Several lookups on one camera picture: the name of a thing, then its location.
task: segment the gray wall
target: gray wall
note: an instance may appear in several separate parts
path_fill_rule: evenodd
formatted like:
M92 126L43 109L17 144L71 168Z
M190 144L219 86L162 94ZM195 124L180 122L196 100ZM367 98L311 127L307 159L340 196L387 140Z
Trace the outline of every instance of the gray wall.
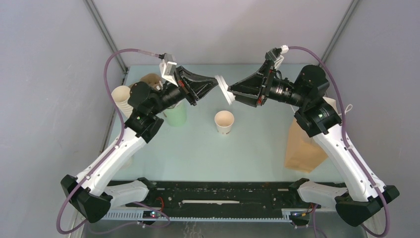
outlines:
M81 0L2 1L0 24L0 237L63 237L60 180L98 156L112 112L110 50Z
M284 44L305 45L322 55L351 0L95 2L122 49L168 52L178 64L261 64L265 52ZM122 57L128 65L156 64L153 58ZM316 60L294 52L284 62Z
M327 62L344 103L354 106L352 141L401 193L390 204L389 237L420 231L419 12L418 0L362 1Z

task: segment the floor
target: floor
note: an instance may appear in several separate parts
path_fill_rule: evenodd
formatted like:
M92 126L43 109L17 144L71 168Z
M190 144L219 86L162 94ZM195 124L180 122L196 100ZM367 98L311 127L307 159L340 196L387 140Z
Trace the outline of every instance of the floor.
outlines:
M126 221L99 221L91 225L96 232L107 231ZM321 228L328 238L367 238L361 227L350 227L336 213L317 212L316 227ZM166 228L143 229L131 225L105 235L94 235L85 227L83 238L314 238L312 228L294 229L289 223L246 223L246 222L173 222Z

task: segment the paper bag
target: paper bag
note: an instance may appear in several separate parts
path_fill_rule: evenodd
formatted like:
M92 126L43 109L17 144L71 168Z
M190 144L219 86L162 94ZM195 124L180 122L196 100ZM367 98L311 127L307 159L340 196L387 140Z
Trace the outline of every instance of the paper bag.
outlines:
M324 99L337 111L334 99L325 97ZM296 119L293 119L287 139L284 167L310 173L326 158L328 156L324 150L312 138L309 138L306 132L300 128Z

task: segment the cup rim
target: cup rim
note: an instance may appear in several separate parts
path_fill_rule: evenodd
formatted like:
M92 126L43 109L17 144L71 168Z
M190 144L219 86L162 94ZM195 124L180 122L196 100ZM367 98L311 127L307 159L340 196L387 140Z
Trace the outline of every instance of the cup rim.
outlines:
M233 120L232 120L232 123L231 123L230 125L227 125L227 126L221 126L221 125L219 125L219 124L216 122L216 116L217 116L217 114L219 114L219 113L223 113L223 112L228 112L228 113L230 113L230 115L232 115ZM230 111L227 111L227 110L220 111L220 112L216 113L216 115L214 116L214 123L216 123L216 125L217 125L217 126L220 126L220 127L222 127L222 128L227 128L227 127L230 127L230 126L232 126L232 125L233 125L233 123L234 123L234 122L235 122L235 116L233 115L233 113L231 113Z
M126 103L130 98L130 88L126 85L120 85L114 88L114 90L111 92L111 96L116 104Z

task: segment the green cup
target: green cup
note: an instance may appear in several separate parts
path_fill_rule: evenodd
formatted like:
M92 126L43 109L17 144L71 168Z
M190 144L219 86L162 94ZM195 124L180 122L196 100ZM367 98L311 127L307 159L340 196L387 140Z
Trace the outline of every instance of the green cup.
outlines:
M184 101L181 101L172 109L164 110L163 115L170 126L182 126L187 121L187 108Z

